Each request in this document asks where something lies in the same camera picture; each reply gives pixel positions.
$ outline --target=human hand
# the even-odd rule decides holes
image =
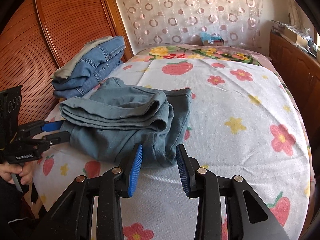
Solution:
[[[0,176],[5,181],[14,184],[11,173],[18,174],[21,177],[21,184],[29,184],[33,178],[33,169],[36,161],[26,162],[23,167],[18,164],[9,164],[7,162],[0,164]]]

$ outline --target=folded gray-blue pants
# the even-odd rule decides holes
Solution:
[[[71,133],[73,147],[99,161],[117,164],[140,143],[143,167],[173,166],[188,126],[190,94],[190,89],[156,90],[108,78],[89,99],[60,104],[66,119],[61,130]]]

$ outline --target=wooden wardrobe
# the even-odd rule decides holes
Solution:
[[[273,33],[269,55],[297,103],[312,143],[320,131],[320,63]]]
[[[57,104],[50,76],[82,46],[121,35],[132,51],[115,0],[25,0],[0,35],[0,91],[23,85],[19,123],[44,119]]]

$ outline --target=patterned curtain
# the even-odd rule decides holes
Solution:
[[[200,33],[225,46],[260,47],[263,0],[117,0],[134,50],[172,44],[201,45]]]

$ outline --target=mattress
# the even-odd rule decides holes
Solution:
[[[189,156],[217,176],[243,176],[290,239],[298,239],[314,182],[310,147],[292,95],[267,58],[235,48],[157,47],[138,53],[110,76],[154,89],[190,87],[192,109],[184,136]],[[47,121],[62,119],[58,107]],[[48,210],[76,176],[99,176],[114,166],[92,160],[69,143],[55,145],[38,162],[34,184]],[[197,208],[197,200],[183,193],[176,166],[143,169],[134,196],[121,199],[124,236],[193,239]],[[222,232],[226,240],[223,204]]]

